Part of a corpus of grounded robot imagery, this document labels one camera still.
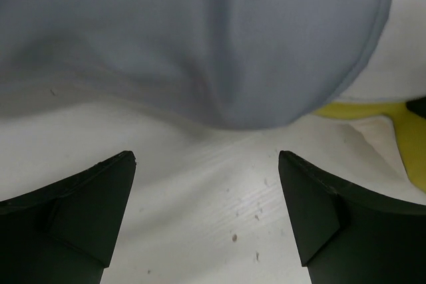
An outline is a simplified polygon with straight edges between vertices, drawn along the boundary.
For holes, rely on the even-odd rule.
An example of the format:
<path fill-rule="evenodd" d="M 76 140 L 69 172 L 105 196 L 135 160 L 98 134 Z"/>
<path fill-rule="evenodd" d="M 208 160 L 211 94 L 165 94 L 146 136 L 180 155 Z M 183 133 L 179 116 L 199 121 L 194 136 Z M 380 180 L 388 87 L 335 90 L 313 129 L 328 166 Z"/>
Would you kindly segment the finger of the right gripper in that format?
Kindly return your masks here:
<path fill-rule="evenodd" d="M 426 97 L 417 98 L 415 100 L 410 100 L 406 102 L 407 109 L 418 115 L 418 116 L 426 116 Z"/>

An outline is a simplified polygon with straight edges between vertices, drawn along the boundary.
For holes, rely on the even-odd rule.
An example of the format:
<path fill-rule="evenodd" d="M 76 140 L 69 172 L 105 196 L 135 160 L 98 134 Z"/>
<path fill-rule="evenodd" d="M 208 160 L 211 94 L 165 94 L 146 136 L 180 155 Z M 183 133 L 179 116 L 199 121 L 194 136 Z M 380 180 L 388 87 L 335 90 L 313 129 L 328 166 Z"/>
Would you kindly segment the grey pillowcase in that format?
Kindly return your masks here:
<path fill-rule="evenodd" d="M 391 0 L 1 0 L 1 90 L 70 84 L 274 128 L 365 68 Z"/>

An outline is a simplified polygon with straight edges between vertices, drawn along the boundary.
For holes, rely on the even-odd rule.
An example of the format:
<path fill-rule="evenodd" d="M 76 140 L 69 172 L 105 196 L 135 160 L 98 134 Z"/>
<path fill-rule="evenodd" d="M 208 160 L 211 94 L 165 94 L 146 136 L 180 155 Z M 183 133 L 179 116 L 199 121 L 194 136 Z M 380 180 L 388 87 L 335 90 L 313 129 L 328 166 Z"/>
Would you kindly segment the white pillow yellow edge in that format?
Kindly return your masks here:
<path fill-rule="evenodd" d="M 402 178 L 425 190 L 425 116 L 406 102 L 425 96 L 425 0 L 392 0 L 366 68 L 316 115 L 350 124 Z"/>

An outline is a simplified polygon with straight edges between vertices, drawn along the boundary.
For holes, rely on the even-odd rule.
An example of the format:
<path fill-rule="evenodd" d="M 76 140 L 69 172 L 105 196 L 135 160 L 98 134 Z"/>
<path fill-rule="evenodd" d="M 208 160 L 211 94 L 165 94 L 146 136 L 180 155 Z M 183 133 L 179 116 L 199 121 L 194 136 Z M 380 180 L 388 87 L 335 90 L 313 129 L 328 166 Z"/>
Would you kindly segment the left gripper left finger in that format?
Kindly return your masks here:
<path fill-rule="evenodd" d="M 124 151 L 1 202 L 2 283 L 100 283 L 136 171 Z"/>

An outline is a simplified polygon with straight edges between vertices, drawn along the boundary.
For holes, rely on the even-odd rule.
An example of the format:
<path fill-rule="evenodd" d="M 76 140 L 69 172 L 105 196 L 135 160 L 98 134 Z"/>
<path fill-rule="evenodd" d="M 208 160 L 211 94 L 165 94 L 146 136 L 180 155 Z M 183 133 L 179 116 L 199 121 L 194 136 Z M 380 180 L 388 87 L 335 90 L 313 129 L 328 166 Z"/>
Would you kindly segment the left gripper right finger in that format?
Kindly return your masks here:
<path fill-rule="evenodd" d="M 425 206 L 373 192 L 282 151 L 280 181 L 312 283 L 424 283 Z"/>

